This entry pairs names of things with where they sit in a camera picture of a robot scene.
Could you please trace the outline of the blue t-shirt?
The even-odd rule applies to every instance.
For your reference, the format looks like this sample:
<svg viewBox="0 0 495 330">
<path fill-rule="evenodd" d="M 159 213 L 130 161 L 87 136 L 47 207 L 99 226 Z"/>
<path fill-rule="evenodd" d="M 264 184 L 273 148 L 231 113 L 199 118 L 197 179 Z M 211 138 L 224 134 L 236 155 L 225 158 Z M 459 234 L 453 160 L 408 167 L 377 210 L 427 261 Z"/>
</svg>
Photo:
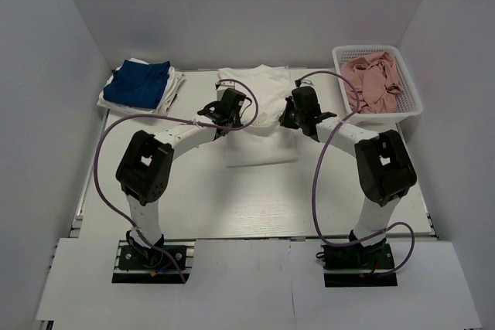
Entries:
<svg viewBox="0 0 495 330">
<path fill-rule="evenodd" d="M 103 89 L 103 98 L 113 104 L 156 109 L 168 85 L 171 63 L 144 64 L 125 60 Z"/>
</svg>

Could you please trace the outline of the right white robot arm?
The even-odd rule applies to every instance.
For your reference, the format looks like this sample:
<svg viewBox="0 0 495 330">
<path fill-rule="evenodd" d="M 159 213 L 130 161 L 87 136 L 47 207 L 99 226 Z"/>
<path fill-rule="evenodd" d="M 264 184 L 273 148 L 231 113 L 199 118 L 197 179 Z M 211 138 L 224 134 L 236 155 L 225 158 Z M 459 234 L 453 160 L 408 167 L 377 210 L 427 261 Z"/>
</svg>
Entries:
<svg viewBox="0 0 495 330">
<path fill-rule="evenodd" d="M 377 132 L 357 127 L 331 112 L 323 112 L 316 91 L 310 86 L 295 88 L 285 98 L 286 106 L 279 123 L 300 130 L 323 145 L 313 176 L 312 217 L 318 236 L 322 236 L 316 215 L 316 187 L 323 158 L 329 146 L 355 158 L 364 204 L 356 226 L 351 230 L 350 260 L 367 267 L 377 258 L 375 245 L 382 243 L 396 205 L 416 184 L 417 175 L 405 143 L 396 130 Z"/>
</svg>

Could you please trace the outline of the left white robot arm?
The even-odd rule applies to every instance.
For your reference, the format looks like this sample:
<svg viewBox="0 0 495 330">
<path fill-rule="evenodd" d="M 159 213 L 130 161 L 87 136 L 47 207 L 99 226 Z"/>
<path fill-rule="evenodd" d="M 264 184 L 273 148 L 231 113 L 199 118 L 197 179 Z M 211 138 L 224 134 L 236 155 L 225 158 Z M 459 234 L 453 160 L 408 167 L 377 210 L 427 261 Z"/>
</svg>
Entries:
<svg viewBox="0 0 495 330">
<path fill-rule="evenodd" d="M 223 137 L 241 126 L 241 108 L 246 95 L 233 88 L 221 99 L 205 106 L 199 116 L 208 118 L 205 126 L 181 124 L 161 134 L 136 132 L 116 171 L 129 204 L 134 223 L 126 234 L 129 245 L 146 267 L 162 262 L 164 237 L 159 226 L 159 199 L 166 190 L 172 162 L 188 151 Z"/>
</svg>

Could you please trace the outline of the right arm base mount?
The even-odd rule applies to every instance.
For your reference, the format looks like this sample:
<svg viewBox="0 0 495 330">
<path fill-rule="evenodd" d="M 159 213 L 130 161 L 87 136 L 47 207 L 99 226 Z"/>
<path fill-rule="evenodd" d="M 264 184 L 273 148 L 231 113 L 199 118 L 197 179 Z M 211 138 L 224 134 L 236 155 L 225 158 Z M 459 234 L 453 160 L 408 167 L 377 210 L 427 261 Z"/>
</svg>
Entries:
<svg viewBox="0 0 495 330">
<path fill-rule="evenodd" d="M 325 287 L 396 287 L 398 279 L 390 245 L 385 237 L 374 245 L 322 245 L 316 259 L 323 263 Z"/>
</svg>

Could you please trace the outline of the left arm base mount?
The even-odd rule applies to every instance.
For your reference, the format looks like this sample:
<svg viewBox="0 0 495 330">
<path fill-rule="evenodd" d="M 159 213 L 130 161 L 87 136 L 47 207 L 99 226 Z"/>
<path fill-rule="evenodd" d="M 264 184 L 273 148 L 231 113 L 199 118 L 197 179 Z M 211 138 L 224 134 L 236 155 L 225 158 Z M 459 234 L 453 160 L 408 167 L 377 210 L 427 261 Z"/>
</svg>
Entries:
<svg viewBox="0 0 495 330">
<path fill-rule="evenodd" d="M 145 248 L 138 251 L 129 242 L 120 240 L 114 261 L 113 284 L 184 284 L 193 267 L 194 242 L 165 240 L 163 250 L 175 259 L 183 279 L 173 262 L 162 252 Z"/>
</svg>

